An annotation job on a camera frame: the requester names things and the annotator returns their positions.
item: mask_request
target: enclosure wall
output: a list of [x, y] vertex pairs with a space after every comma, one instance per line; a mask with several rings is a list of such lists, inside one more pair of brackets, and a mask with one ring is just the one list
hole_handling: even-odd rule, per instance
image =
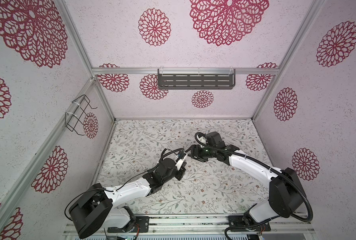
[[325, 3], [255, 124], [302, 178], [319, 239], [356, 238], [356, 1]]
[[[0, 3], [0, 203], [91, 77], [52, 1], [31, 3]], [[87, 188], [111, 124], [94, 89], [88, 94], [98, 107], [91, 111], [99, 124], [95, 139], [67, 130], [0, 239], [39, 239], [62, 230], [61, 206]], [[77, 127], [85, 134], [84, 124]]]

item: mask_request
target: floral table surface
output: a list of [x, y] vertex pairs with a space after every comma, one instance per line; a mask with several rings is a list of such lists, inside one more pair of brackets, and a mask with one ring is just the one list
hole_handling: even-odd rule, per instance
[[[99, 182], [123, 184], [155, 166], [164, 148], [187, 149], [195, 143], [196, 132], [212, 131], [219, 132], [226, 144], [271, 164], [251, 120], [122, 120], [117, 122]], [[126, 205], [136, 214], [239, 214], [266, 198], [268, 189], [243, 170], [216, 159], [204, 163], [189, 159], [181, 181], [174, 178], [157, 193]]]

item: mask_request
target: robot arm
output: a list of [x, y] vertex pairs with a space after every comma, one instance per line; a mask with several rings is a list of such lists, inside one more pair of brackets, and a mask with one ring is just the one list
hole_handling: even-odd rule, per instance
[[294, 187], [283, 179], [283, 175], [288, 177], [306, 197], [294, 170], [290, 168], [281, 170], [248, 157], [238, 147], [231, 144], [226, 146], [217, 132], [206, 135], [196, 133], [196, 140], [199, 145], [192, 145], [187, 150], [187, 152], [191, 151], [189, 154], [191, 158], [206, 162], [208, 158], [216, 157], [229, 166], [245, 171], [269, 188], [269, 199], [254, 205], [244, 214], [243, 220], [246, 225], [261, 223], [277, 216], [288, 218], [304, 202]]
[[[175, 161], [164, 158], [178, 150]], [[115, 187], [103, 188], [100, 183], [94, 184], [71, 205], [68, 211], [80, 238], [89, 237], [101, 227], [117, 227], [123, 232], [130, 231], [136, 217], [127, 206], [115, 207], [132, 199], [156, 193], [164, 183], [174, 177], [177, 180], [182, 179], [186, 171], [184, 149], [164, 154], [165, 151], [166, 149], [162, 152], [158, 164], [147, 170], [141, 178]]]

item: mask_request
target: wire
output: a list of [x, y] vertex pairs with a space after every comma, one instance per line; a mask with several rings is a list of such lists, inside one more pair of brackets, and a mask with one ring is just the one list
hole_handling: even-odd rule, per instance
[[138, 228], [138, 231], [136, 232], [136, 236], [135, 236], [134, 240], [136, 240], [136, 239], [138, 238], [138, 235], [139, 235], [139, 229], [140, 229], [140, 226], [139, 226], [139, 224], [138, 224], [138, 223], [136, 223], [135, 225], [136, 225], [136, 227]]
[[[141, 172], [141, 173], [138, 174], [138, 175], [135, 175], [135, 176], [131, 177], [129, 180], [127, 180], [127, 182], [124, 183], [124, 185], [126, 185], [126, 183], [128, 183], [128, 182], [129, 182], [130, 180], [132, 180], [134, 177], [139, 176], [139, 175], [141, 175], [141, 174], [144, 174], [144, 173], [146, 173], [146, 172], [147, 172], [147, 171], [144, 171], [144, 172]], [[116, 192], [119, 191], [119, 189], [121, 189], [124, 185], [122, 185], [120, 188], [116, 189], [115, 191], [116, 191]]]
[[262, 225], [262, 224], [265, 224], [267, 222], [270, 222], [271, 220], [273, 220], [274, 218], [277, 218], [279, 216], [276, 216], [276, 217], [272, 217], [272, 218], [268, 218], [266, 220], [263, 220], [262, 222], [260, 223], [256, 223], [256, 224], [253, 224], [253, 225], [248, 225], [248, 226], [242, 226], [242, 227], [228, 227], [225, 229], [225, 236], [228, 240], [233, 240], [232, 238], [230, 238], [227, 234], [228, 231], [232, 230], [232, 229], [245, 229], [245, 228], [251, 228], [251, 227], [257, 227], [259, 225]]
[[298, 220], [301, 220], [303, 222], [311, 222], [311, 220], [313, 219], [313, 209], [311, 208], [311, 205], [310, 205], [310, 202], [309, 200], [306, 198], [306, 194], [290, 179], [288, 178], [286, 175], [284, 175], [283, 173], [273, 169], [271, 166], [268, 166], [264, 163], [262, 163], [261, 161], [259, 160], [256, 160], [255, 158], [253, 157], [250, 157], [248, 155], [245, 155], [245, 154], [241, 154], [241, 153], [238, 153], [238, 152], [232, 152], [232, 151], [228, 151], [228, 150], [224, 150], [224, 149], [220, 149], [220, 148], [217, 148], [217, 147], [211, 147], [211, 146], [208, 146], [204, 143], [202, 143], [197, 137], [198, 136], [201, 136], [201, 137], [204, 137], [205, 135], [201, 132], [197, 132], [195, 133], [195, 140], [202, 146], [204, 147], [207, 147], [207, 148], [210, 148], [210, 149], [213, 149], [213, 150], [217, 150], [217, 151], [222, 151], [222, 152], [226, 152], [226, 153], [229, 153], [229, 154], [233, 154], [233, 155], [237, 155], [237, 156], [241, 156], [241, 157], [244, 157], [244, 158], [247, 158], [253, 162], [256, 162], [257, 164], [265, 167], [266, 169], [272, 171], [273, 173], [275, 173], [276, 175], [280, 176], [286, 183], [288, 183], [292, 188], [295, 189], [295, 191], [301, 196], [303, 202], [305, 203], [306, 205], [306, 209], [307, 209], [307, 218], [303, 218], [303, 217], [300, 217], [296, 214], [291, 214], [292, 217], [298, 219]]
[[104, 235], [106, 236], [106, 239], [108, 240], [108, 237], [107, 237], [107, 234], [106, 234], [106, 229], [103, 228], [103, 230], [104, 230]]
[[185, 151], [185, 149], [184, 149], [184, 148], [177, 148], [177, 149], [172, 150], [172, 151], [170, 151], [170, 152], [168, 152], [168, 153], [166, 153], [166, 154], [163, 154], [165, 151], [166, 151], [166, 149], [163, 150], [162, 155], [161, 155], [161, 158], [160, 158], [159, 160], [164, 159], [166, 156], [169, 156], [170, 154], [172, 154], [172, 153], [174, 153], [174, 152]]
[[94, 189], [90, 189], [90, 190], [87, 190], [87, 191], [85, 191], [85, 192], [82, 192], [82, 193], [79, 194], [78, 196], [74, 197], [74, 198], [67, 204], [67, 206], [65, 207], [65, 216], [66, 216], [66, 218], [68, 218], [70, 221], [72, 221], [72, 219], [69, 218], [69, 217], [67, 216], [67, 214], [66, 214], [66, 210], [67, 210], [68, 206], [69, 206], [77, 197], [79, 197], [80, 195], [85, 194], [85, 193], [87, 193], [87, 192], [94, 191], [94, 190], [103, 190], [103, 191], [106, 191], [106, 189], [103, 189], [103, 188], [94, 188]]

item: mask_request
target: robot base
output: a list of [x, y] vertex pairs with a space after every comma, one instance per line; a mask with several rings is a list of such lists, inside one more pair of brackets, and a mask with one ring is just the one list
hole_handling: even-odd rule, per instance
[[[229, 216], [229, 226], [230, 227], [244, 227], [249, 226], [251, 223], [246, 223], [246, 217], [244, 215], [239, 216]], [[261, 232], [261, 231], [271, 231], [270, 224], [265, 223], [253, 228], [241, 228], [241, 229], [231, 229], [232, 232]]]
[[[136, 227], [135, 224], [139, 225], [139, 232], [148, 232], [149, 231], [149, 219], [150, 217], [142, 216], [142, 217], [136, 217], [134, 227], [128, 231], [128, 232], [137, 232], [138, 228]], [[122, 228], [117, 228], [117, 227], [109, 227], [107, 228], [108, 233], [123, 233], [124, 230]]]

